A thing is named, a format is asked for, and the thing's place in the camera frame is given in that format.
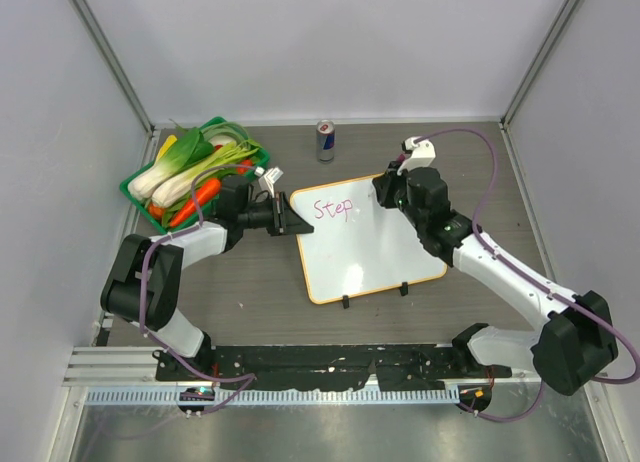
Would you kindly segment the whiteboard with orange frame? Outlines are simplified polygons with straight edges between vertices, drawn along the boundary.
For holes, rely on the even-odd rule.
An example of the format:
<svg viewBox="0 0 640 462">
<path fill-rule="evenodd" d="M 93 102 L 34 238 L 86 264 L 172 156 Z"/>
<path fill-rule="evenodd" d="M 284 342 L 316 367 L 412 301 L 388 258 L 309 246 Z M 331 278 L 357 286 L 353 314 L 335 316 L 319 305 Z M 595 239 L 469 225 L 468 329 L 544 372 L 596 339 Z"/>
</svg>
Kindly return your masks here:
<svg viewBox="0 0 640 462">
<path fill-rule="evenodd" d="M 294 211 L 314 228 L 297 243 L 307 294 L 316 305 L 436 280 L 447 272 L 398 210 L 378 204 L 372 179 L 304 188 L 290 196 Z"/>
</svg>

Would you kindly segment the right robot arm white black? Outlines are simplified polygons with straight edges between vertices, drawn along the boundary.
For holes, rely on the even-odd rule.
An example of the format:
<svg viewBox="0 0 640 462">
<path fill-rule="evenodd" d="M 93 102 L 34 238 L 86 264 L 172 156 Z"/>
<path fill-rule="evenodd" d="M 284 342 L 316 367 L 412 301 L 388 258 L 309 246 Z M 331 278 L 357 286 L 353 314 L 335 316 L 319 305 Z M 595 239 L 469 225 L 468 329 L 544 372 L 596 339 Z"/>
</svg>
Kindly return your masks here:
<svg viewBox="0 0 640 462">
<path fill-rule="evenodd" d="M 372 185 L 378 204 L 399 211 L 430 255 L 489 288 L 532 328 L 502 331 L 480 325 L 451 353 L 457 373 L 472 377 L 489 365 L 524 369 L 570 396 L 618 357 L 606 300 L 593 291 L 579 295 L 557 286 L 504 251 L 452 209 L 436 169 L 404 171 L 393 162 Z"/>
</svg>

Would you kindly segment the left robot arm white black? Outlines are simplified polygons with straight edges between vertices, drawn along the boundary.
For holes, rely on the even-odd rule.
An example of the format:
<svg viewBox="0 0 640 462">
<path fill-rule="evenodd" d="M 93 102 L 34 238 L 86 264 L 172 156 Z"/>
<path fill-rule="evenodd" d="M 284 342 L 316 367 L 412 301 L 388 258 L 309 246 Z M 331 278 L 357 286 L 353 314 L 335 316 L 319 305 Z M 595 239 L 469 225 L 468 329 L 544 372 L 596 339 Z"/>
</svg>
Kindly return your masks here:
<svg viewBox="0 0 640 462">
<path fill-rule="evenodd" d="M 214 349 L 210 336 L 178 309 L 182 271 L 230 251 L 248 229 L 264 229 L 271 236 L 314 232 L 284 193 L 255 200 L 246 177 L 229 176 L 203 222 L 161 237 L 133 234 L 124 239 L 101 294 L 102 309 L 166 349 L 187 378 L 205 379 L 213 374 Z"/>
</svg>

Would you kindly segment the red tomato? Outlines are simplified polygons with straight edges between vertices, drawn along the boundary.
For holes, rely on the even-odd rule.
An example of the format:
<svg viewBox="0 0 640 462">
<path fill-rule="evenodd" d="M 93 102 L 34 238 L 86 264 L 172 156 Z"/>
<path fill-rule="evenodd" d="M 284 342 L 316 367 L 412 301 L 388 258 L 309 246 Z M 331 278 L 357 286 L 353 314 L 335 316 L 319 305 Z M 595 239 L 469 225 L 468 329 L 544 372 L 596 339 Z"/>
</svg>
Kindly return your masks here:
<svg viewBox="0 0 640 462">
<path fill-rule="evenodd" d="M 237 169 L 237 173 L 244 175 L 253 166 L 253 162 L 250 159 L 245 159 L 240 163 L 240 167 Z"/>
</svg>

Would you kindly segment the orange carrot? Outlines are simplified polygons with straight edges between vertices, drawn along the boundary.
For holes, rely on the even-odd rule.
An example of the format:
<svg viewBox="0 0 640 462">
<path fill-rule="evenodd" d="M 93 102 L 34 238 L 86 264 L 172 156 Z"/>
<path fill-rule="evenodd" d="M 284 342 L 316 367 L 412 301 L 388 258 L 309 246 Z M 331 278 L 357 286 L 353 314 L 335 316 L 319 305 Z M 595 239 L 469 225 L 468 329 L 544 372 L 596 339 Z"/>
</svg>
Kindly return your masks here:
<svg viewBox="0 0 640 462">
<path fill-rule="evenodd" d="M 196 192 L 195 197 L 190 198 L 185 205 L 174 215 L 169 223 L 170 228 L 177 228 L 185 224 L 196 214 L 196 206 L 203 206 L 212 201 L 219 193 L 221 182 L 212 178 L 205 182 Z"/>
</svg>

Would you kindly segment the silver blue drink can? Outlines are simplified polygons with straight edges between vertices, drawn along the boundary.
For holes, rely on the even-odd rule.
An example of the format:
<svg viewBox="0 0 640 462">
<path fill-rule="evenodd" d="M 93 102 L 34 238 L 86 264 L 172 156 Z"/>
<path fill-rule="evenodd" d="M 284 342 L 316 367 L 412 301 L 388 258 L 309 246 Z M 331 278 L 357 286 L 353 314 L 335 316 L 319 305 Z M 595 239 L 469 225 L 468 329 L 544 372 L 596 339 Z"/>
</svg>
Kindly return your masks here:
<svg viewBox="0 0 640 462">
<path fill-rule="evenodd" d="M 319 162 L 334 160 L 335 125 L 330 120 L 320 120 L 316 124 L 316 157 Z"/>
</svg>

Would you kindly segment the green plastic basket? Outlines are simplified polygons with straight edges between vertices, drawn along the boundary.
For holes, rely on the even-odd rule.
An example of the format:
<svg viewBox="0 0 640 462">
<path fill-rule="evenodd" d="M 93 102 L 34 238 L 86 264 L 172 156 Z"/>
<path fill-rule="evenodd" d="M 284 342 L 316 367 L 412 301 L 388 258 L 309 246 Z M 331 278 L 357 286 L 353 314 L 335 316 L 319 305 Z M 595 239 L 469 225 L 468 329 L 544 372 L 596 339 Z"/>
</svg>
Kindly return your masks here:
<svg viewBox="0 0 640 462">
<path fill-rule="evenodd" d="M 155 158 L 119 185 L 122 194 L 160 234 L 195 224 L 214 207 L 222 180 L 248 180 L 270 154 L 245 127 L 215 117 L 200 127 L 178 127 Z"/>
</svg>

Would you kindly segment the bok choy right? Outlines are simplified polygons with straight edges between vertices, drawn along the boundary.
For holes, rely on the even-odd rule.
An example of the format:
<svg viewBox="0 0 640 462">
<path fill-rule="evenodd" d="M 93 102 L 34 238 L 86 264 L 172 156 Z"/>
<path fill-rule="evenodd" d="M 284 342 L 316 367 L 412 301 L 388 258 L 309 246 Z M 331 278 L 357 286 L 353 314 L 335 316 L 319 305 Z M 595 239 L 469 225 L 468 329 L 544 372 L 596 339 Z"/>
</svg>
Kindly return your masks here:
<svg viewBox="0 0 640 462">
<path fill-rule="evenodd" d="M 262 148 L 253 139 L 237 141 L 228 135 L 216 135 L 210 142 L 219 148 L 215 148 L 210 155 L 194 166 L 183 170 L 156 188 L 151 196 L 154 206 L 169 208 L 191 191 L 193 181 L 200 183 L 218 172 L 234 169 Z"/>
</svg>

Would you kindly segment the bok choy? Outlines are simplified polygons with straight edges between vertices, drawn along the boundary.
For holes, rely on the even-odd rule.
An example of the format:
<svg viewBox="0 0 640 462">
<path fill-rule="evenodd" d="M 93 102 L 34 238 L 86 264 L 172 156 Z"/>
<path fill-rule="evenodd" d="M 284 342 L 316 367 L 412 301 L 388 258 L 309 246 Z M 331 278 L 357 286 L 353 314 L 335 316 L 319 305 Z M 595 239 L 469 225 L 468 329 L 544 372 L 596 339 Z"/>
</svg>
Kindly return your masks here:
<svg viewBox="0 0 640 462">
<path fill-rule="evenodd" d="M 214 152 L 202 131 L 192 128 L 167 149 L 161 149 L 153 165 L 131 180 L 127 186 L 129 193 L 138 201 L 149 199 L 153 192 L 165 181 L 196 165 Z"/>
<path fill-rule="evenodd" d="M 228 135 L 216 135 L 210 142 L 219 148 L 215 148 L 210 155 L 194 166 L 183 170 L 156 188 L 151 196 L 154 206 L 169 208 L 191 191 L 193 181 L 200 183 L 218 172 L 234 169 L 262 148 L 253 139 L 237 141 Z"/>
</svg>

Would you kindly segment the bok choy left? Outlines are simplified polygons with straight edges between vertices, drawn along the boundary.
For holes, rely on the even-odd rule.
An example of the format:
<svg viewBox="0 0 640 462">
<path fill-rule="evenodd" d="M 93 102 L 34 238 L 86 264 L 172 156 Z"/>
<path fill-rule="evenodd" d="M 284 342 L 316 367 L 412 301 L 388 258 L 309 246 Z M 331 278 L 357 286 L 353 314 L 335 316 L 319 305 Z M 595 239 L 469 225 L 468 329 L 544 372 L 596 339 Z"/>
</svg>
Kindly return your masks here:
<svg viewBox="0 0 640 462">
<path fill-rule="evenodd" d="M 138 201 L 149 199 L 153 192 L 165 181 L 196 165 L 214 152 L 202 131 L 192 128 L 167 149 L 161 149 L 153 165 L 131 180 L 127 186 L 129 193 Z"/>
</svg>

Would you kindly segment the yellow vegetable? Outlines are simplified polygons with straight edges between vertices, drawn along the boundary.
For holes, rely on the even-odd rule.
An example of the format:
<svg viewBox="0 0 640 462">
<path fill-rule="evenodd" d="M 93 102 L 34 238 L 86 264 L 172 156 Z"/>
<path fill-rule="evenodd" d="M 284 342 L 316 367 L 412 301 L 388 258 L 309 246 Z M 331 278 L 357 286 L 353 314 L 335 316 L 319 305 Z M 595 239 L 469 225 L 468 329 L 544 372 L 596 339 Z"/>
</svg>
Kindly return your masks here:
<svg viewBox="0 0 640 462">
<path fill-rule="evenodd" d="M 166 154 L 166 152 L 175 144 L 176 141 L 177 141 L 177 137 L 175 135 L 173 134 L 169 135 L 160 146 L 156 154 L 155 161 L 158 162 Z"/>
</svg>

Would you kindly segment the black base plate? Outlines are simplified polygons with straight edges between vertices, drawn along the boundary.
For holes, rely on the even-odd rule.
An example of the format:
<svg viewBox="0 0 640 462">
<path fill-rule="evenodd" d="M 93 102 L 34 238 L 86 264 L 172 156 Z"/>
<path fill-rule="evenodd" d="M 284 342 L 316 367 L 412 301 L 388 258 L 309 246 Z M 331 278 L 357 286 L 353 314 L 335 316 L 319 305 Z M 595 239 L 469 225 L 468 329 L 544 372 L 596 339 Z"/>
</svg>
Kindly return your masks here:
<svg viewBox="0 0 640 462">
<path fill-rule="evenodd" d="M 197 359 L 203 373 L 235 390 L 247 374 L 262 391 L 358 391 L 374 375 L 383 391 L 440 389 L 446 380 L 509 378 L 503 366 L 481 366 L 460 349 L 436 344 L 218 346 Z"/>
</svg>

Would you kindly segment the aluminium rail left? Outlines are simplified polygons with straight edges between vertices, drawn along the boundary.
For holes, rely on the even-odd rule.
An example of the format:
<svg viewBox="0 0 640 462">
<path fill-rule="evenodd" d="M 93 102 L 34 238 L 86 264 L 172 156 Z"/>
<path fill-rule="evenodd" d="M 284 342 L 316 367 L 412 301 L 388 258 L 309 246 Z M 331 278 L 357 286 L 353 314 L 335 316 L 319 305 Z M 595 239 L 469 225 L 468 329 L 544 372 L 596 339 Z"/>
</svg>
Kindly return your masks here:
<svg viewBox="0 0 640 462">
<path fill-rule="evenodd" d="M 151 347 L 75 347 L 64 386 L 112 386 L 154 383 L 157 360 Z"/>
</svg>

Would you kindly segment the aluminium frame post right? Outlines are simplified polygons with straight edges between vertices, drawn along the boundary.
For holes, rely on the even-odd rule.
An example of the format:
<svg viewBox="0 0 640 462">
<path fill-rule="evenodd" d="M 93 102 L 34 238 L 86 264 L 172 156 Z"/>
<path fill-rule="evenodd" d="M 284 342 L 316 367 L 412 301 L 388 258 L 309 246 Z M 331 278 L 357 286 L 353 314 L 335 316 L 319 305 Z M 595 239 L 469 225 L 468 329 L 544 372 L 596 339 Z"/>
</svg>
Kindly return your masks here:
<svg viewBox="0 0 640 462">
<path fill-rule="evenodd" d="M 506 129 L 515 119 L 522 104 L 528 97 L 536 80 L 549 62 L 553 52 L 559 45 L 564 33 L 570 26 L 574 16 L 579 11 L 584 0 L 563 0 L 551 25 L 545 33 L 531 63 L 522 77 L 504 115 L 500 119 L 501 126 Z"/>
</svg>

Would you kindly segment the aluminium frame post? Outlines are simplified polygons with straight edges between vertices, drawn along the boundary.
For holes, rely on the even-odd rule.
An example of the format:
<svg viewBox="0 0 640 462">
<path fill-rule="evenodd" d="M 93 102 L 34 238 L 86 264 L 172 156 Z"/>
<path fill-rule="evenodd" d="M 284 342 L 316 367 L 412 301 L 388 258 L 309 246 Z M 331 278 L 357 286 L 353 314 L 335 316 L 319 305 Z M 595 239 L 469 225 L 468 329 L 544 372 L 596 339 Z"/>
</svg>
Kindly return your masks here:
<svg viewBox="0 0 640 462">
<path fill-rule="evenodd" d="M 103 59 L 116 85 L 122 92 L 138 122 L 145 133 L 150 135 L 154 131 L 154 124 L 148 116 L 139 96 L 137 95 L 124 67 L 122 66 L 112 44 L 103 30 L 98 18 L 88 0 L 69 0 L 82 25 L 86 29 L 94 47 Z"/>
<path fill-rule="evenodd" d="M 559 45 L 564 33 L 570 26 L 574 16 L 579 11 L 584 0 L 563 0 L 551 25 L 545 33 L 531 63 L 522 77 L 504 115 L 500 119 L 501 126 L 506 129 L 515 119 L 522 104 L 528 97 L 536 80 L 549 62 L 553 52 Z"/>
</svg>

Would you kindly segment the aluminium frame post left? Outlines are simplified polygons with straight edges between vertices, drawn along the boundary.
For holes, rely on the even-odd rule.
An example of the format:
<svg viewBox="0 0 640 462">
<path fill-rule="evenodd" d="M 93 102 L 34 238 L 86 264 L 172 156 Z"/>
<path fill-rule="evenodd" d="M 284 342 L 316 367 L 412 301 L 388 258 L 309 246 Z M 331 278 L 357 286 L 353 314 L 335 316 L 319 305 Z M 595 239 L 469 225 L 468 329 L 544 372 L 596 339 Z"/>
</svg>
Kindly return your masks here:
<svg viewBox="0 0 640 462">
<path fill-rule="evenodd" d="M 69 0 L 82 25 L 86 29 L 94 47 L 103 59 L 116 85 L 122 92 L 138 122 L 145 133 L 150 135 L 154 131 L 154 124 L 148 116 L 139 96 L 137 95 L 124 67 L 122 66 L 112 44 L 103 30 L 98 18 L 88 0 Z"/>
</svg>

